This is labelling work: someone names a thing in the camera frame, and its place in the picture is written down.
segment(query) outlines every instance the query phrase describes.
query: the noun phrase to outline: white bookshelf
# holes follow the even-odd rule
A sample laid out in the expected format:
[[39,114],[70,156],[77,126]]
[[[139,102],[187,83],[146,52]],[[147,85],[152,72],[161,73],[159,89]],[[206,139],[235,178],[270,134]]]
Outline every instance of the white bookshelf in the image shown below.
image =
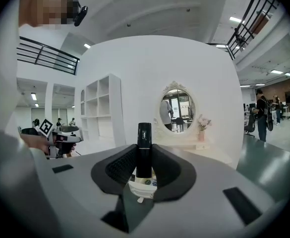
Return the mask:
[[113,74],[101,78],[85,88],[81,102],[84,141],[111,147],[126,144],[121,109],[120,79]]

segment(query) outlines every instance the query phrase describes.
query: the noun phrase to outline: ornate mirror frame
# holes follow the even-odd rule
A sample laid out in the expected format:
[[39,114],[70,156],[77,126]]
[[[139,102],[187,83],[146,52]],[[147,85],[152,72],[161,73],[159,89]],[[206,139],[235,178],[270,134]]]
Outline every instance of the ornate mirror frame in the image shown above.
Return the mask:
[[[195,114],[194,114],[194,118],[193,118],[193,122],[191,124],[191,126],[189,127],[189,129],[187,129],[184,132],[181,133],[176,133],[173,131],[170,131],[166,128],[166,126],[163,124],[163,121],[160,117],[160,103],[161,100],[163,99],[163,97],[165,96],[166,93],[168,93],[171,90],[182,90],[184,91],[194,102],[194,108],[195,108]],[[184,87],[182,84],[179,84],[175,81],[173,81],[170,85],[168,85],[162,92],[161,95],[159,95],[157,104],[156,104],[156,117],[154,118],[154,124],[155,124],[155,133],[154,133],[154,139],[159,140],[165,136],[168,137],[176,137],[176,138],[188,138],[189,135],[195,136],[196,132],[197,132],[197,120],[199,117],[199,111],[198,111],[198,105],[197,105],[197,100],[194,97],[194,95],[187,90],[186,87]]]

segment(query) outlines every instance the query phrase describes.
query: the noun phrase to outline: backpack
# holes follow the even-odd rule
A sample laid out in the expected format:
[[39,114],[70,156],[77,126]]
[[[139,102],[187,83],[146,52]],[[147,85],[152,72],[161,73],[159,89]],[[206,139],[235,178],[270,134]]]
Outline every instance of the backpack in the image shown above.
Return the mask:
[[274,121],[273,121],[273,115],[272,115],[272,105],[267,101],[267,99],[260,98],[263,102],[265,102],[265,109],[264,109],[264,115],[266,116],[266,125],[269,131],[272,131],[274,129]]

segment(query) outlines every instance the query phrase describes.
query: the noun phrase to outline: person's hand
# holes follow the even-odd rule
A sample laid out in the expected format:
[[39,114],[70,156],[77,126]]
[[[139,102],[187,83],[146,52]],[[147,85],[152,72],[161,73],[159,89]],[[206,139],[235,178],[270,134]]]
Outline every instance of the person's hand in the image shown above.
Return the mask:
[[[41,151],[43,151],[46,155],[49,153],[48,147],[49,143],[48,140],[44,136],[36,136],[36,135],[27,135],[27,134],[20,134],[20,137],[26,145],[28,145],[29,148],[36,148]],[[53,136],[54,138],[54,144],[57,145],[58,142],[56,142],[56,136]],[[73,151],[76,146],[76,144],[73,145],[71,150]]]

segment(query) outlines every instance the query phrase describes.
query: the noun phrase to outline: pink flowers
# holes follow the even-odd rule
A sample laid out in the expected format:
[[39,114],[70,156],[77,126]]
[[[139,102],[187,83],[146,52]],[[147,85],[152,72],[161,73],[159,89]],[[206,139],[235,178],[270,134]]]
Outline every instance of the pink flowers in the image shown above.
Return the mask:
[[206,130],[207,127],[209,127],[211,125],[212,125],[211,120],[202,117],[202,115],[199,116],[198,126],[199,126],[200,131]]

